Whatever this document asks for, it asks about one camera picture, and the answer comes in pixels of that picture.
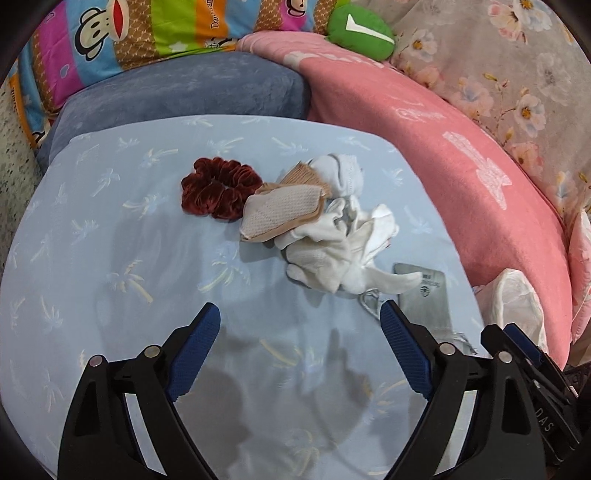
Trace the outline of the grey floral bedsheet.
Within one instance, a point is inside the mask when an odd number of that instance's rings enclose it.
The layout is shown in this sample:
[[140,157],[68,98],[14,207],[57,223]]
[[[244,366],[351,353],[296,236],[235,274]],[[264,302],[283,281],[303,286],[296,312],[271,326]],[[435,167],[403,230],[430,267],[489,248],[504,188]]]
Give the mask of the grey floral bedsheet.
[[367,1],[392,64],[518,163],[566,223],[590,207],[590,63],[543,1]]

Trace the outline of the blue-grey velvet pillow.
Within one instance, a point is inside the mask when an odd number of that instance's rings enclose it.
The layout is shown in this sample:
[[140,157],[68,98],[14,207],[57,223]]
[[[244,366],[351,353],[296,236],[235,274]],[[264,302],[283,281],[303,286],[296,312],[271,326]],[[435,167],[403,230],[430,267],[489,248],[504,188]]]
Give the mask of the blue-grey velvet pillow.
[[189,55],[138,67],[69,97],[36,154],[42,171],[74,137],[129,123],[205,114],[306,119],[308,81],[247,52]]

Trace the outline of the dark red velvet scrunchie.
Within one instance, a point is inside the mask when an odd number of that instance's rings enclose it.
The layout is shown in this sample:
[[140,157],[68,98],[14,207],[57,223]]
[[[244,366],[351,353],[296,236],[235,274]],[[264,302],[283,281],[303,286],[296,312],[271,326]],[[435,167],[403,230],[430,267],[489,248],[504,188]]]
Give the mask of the dark red velvet scrunchie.
[[262,185],[263,179],[252,166],[221,157],[201,157],[181,180],[181,208],[194,216],[236,221],[242,218],[247,198]]

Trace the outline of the pink white pillow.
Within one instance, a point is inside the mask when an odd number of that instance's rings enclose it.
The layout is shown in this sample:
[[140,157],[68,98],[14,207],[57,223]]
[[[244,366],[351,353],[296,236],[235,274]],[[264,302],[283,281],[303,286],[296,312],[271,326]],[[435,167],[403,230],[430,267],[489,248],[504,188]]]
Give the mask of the pink white pillow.
[[590,321],[591,243],[590,220],[582,210],[573,224],[568,248],[573,299],[572,342],[583,335]]

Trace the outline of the white sock red mark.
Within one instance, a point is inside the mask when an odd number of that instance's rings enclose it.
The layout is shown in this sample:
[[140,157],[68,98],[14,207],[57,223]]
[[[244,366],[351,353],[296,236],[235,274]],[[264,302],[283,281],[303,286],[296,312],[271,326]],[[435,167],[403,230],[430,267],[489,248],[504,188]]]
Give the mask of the white sock red mark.
[[393,212],[379,204],[372,211],[362,209],[355,196],[349,198],[349,230],[346,241],[351,252],[349,269],[342,276],[341,287],[349,294],[361,295],[369,290],[396,295],[419,286],[420,272],[407,274],[389,273],[378,268],[376,257],[385,251],[400,227]]

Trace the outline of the grey drawstring pouch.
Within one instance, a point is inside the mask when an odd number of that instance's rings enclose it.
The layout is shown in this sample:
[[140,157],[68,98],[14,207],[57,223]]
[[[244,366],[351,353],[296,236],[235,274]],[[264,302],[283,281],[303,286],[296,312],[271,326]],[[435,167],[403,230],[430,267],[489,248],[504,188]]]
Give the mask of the grey drawstring pouch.
[[394,298],[406,317],[425,326],[439,342],[454,344],[462,353],[476,355],[467,336],[452,324],[446,276],[442,271],[412,264],[394,264],[396,274],[422,274],[422,283]]

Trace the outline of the green round plush pillow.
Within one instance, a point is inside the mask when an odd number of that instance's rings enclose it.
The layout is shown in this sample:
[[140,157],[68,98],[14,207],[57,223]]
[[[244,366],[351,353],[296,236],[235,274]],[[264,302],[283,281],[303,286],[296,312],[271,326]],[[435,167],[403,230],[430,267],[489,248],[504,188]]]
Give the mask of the green round plush pillow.
[[353,3],[338,6],[329,16],[327,39],[332,44],[382,62],[396,48],[391,28],[374,13]]

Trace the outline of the white crumpled sock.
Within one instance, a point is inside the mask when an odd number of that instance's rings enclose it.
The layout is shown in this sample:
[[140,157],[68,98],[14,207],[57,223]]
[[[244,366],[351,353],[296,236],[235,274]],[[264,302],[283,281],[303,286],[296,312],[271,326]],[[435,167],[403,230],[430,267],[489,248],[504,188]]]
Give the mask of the white crumpled sock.
[[273,240],[287,260],[287,277],[308,288],[335,293],[352,265],[346,235],[346,200],[329,204],[318,220],[287,231]]

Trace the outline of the pink blanket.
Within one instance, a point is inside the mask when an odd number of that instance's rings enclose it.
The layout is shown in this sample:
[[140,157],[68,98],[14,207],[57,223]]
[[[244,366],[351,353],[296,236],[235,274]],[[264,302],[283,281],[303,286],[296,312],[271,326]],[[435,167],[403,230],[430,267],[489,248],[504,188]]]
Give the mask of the pink blanket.
[[391,142],[422,181],[474,285],[522,271],[541,301],[549,354],[570,353],[572,287],[564,228],[554,208],[508,154],[443,99],[386,63],[321,35],[257,32],[238,50],[304,76],[312,121]]

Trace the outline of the colourful monkey striped quilt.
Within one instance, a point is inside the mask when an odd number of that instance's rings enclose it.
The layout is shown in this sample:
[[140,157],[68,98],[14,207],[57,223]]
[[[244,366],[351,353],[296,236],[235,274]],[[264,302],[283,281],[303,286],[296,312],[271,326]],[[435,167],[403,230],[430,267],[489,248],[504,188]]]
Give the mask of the colourful monkey striped quilt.
[[256,31],[325,34],[331,0],[62,1],[9,74],[21,126],[38,149],[66,100],[124,71],[168,58],[231,51]]

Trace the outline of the beige sock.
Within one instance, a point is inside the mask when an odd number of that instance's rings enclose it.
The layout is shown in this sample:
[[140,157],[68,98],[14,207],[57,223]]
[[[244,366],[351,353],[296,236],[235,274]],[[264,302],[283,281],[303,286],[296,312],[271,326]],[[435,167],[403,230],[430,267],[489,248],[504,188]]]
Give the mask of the beige sock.
[[332,187],[310,165],[300,162],[279,183],[263,183],[245,201],[240,237],[263,243],[318,220]]

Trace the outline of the white plastic trash bag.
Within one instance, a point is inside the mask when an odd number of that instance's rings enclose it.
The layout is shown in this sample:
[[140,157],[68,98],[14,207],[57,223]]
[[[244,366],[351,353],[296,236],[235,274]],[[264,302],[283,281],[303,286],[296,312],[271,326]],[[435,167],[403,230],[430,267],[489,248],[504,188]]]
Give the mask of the white plastic trash bag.
[[544,313],[537,292],[523,272],[503,270],[473,292],[486,326],[515,323],[543,352],[548,353]]

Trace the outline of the light blue-white sock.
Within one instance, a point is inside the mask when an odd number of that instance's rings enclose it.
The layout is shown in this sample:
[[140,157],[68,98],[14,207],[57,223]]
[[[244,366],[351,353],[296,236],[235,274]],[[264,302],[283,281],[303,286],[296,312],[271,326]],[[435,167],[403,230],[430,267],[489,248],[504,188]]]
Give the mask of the light blue-white sock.
[[325,154],[308,161],[308,166],[331,187],[331,197],[360,197],[363,171],[355,155]]

